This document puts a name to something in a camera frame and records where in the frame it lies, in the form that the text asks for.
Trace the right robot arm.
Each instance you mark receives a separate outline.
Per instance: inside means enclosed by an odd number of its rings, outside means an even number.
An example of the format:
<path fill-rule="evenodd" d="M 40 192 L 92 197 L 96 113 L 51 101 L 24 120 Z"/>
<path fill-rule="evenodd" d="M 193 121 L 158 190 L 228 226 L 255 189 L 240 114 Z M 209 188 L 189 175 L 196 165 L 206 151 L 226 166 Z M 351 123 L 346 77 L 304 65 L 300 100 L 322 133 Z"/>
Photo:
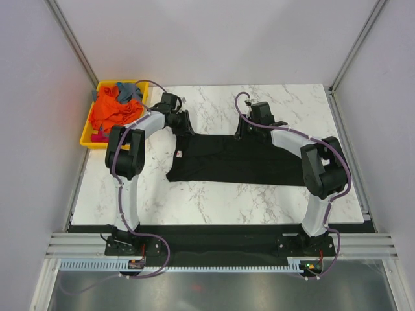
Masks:
<path fill-rule="evenodd" d="M 327 231 L 333 201 L 346 195 L 351 187 L 351 172 L 340 141 L 335 136 L 323 139 L 308 136 L 286 124 L 256 124 L 246 115 L 239 117 L 239 124 L 247 125 L 253 130 L 264 130 L 270 135 L 274 146 L 301 159 L 303 180 L 310 195 L 302 220 L 305 234 L 297 238 L 296 244 L 301 253 L 312 255 L 320 248 L 318 236 Z"/>

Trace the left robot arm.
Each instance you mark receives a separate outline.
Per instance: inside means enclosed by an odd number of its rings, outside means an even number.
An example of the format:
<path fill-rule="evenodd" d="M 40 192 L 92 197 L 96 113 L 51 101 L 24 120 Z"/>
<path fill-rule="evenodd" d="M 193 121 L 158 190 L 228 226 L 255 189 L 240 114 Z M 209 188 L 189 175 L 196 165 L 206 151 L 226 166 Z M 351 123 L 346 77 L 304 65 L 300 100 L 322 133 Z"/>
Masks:
<path fill-rule="evenodd" d="M 113 126 L 106 149 L 105 165 L 113 176 L 117 195 L 114 226 L 135 231 L 140 225 L 137 211 L 137 184 L 145 165 L 145 141 L 152 134 L 170 127 L 174 133 L 193 135 L 189 112 L 146 112 L 126 126 Z"/>

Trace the black t-shirt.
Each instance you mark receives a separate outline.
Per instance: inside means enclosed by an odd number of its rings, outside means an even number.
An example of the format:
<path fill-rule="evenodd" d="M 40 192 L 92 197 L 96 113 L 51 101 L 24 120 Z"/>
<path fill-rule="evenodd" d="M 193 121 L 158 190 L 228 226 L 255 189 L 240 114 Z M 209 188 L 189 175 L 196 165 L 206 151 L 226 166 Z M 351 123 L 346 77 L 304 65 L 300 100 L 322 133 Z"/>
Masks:
<path fill-rule="evenodd" d="M 305 185 L 301 159 L 253 137 L 178 136 L 170 182 L 211 181 L 258 185 Z"/>

